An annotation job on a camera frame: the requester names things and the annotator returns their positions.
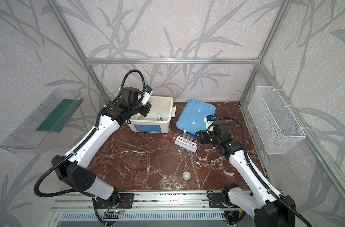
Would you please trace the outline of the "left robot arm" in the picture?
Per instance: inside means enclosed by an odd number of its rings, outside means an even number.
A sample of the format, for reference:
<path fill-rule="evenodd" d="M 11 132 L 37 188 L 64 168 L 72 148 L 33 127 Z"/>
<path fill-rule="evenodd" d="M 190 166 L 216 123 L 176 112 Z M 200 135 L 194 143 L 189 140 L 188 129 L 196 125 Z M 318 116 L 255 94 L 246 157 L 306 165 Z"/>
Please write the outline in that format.
<path fill-rule="evenodd" d="M 136 69 L 124 76 L 117 97 L 103 106 L 96 117 L 96 123 L 84 138 L 64 156 L 56 155 L 52 159 L 52 167 L 36 181 L 34 194 L 49 198 L 72 192 L 79 192 L 96 201 L 101 199 L 109 207 L 115 207 L 121 201 L 119 190 L 98 178 L 87 168 L 101 146 L 124 123 L 130 124 L 131 117 L 140 114 L 147 116 L 152 107 L 150 97 L 153 89 L 147 86 L 143 74 Z M 52 172 L 56 172 L 60 181 L 70 189 L 43 193 L 40 190 L 43 180 Z"/>

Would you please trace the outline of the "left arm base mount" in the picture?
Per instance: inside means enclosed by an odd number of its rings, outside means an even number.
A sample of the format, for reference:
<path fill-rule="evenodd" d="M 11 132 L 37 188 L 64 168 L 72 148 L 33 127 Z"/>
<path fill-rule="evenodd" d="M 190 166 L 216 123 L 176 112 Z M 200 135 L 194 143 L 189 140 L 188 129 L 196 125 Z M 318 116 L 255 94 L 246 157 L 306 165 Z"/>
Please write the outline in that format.
<path fill-rule="evenodd" d="M 116 202 L 105 202 L 108 208 L 112 209 L 131 209 L 133 205 L 135 194 L 134 193 L 122 193 L 119 194 L 119 198 Z"/>

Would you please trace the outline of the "blue-capped test tube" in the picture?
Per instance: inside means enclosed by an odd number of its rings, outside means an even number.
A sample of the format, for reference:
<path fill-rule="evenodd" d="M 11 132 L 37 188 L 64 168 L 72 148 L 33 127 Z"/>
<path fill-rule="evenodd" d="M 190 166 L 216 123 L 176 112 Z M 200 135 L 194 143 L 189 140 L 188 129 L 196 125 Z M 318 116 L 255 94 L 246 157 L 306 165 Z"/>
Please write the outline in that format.
<path fill-rule="evenodd" d="M 190 141 L 189 141 L 189 144 L 190 144 L 190 145 L 192 144 L 193 138 L 194 138 L 194 133 L 191 133 L 191 134 L 190 134 Z"/>
<path fill-rule="evenodd" d="M 187 135 L 187 143 L 189 143 L 190 142 L 190 137 L 191 137 L 191 133 L 190 132 L 188 132 L 188 135 Z"/>

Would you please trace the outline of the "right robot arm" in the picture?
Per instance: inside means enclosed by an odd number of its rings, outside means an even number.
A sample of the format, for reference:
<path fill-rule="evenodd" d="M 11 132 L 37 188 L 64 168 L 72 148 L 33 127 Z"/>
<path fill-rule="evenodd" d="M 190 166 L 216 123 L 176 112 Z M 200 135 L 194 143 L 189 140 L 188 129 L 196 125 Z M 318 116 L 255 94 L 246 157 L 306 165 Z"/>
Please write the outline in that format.
<path fill-rule="evenodd" d="M 224 155 L 253 193 L 250 196 L 233 183 L 222 188 L 222 204 L 227 208 L 239 207 L 258 227 L 294 227 L 297 218 L 310 227 L 311 223 L 295 209 L 292 197 L 277 190 L 252 162 L 246 150 L 244 127 L 237 119 L 233 121 L 241 128 L 241 142 L 232 139 L 227 118 L 208 115 L 204 118 L 206 130 L 196 132 L 198 142 L 211 144 Z"/>

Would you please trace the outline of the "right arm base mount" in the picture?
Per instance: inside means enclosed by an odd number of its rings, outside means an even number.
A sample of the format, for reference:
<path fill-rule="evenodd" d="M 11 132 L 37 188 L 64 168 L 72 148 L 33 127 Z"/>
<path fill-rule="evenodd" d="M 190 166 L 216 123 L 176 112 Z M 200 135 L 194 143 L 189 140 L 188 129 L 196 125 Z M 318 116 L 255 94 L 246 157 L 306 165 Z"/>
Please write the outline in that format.
<path fill-rule="evenodd" d="M 207 191 L 207 198 L 210 208 L 232 208 L 234 205 L 227 201 L 222 193 Z"/>

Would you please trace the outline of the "white gauze roll blue label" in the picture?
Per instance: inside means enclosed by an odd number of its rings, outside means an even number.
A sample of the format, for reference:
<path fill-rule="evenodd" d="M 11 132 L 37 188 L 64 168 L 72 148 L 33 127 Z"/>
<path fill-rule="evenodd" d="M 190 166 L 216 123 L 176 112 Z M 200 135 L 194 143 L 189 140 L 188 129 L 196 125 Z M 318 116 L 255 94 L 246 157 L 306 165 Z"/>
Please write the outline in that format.
<path fill-rule="evenodd" d="M 158 121 L 162 121 L 163 120 L 161 114 L 159 114 L 159 113 L 156 114 L 156 117 L 157 117 Z"/>

